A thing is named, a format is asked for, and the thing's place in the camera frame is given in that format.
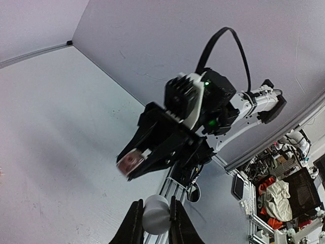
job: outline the green indicator light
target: green indicator light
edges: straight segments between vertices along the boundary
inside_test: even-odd
[[[216,122],[215,120],[211,120],[211,121],[209,122],[209,126],[214,126],[216,123],[217,123],[217,122]]]

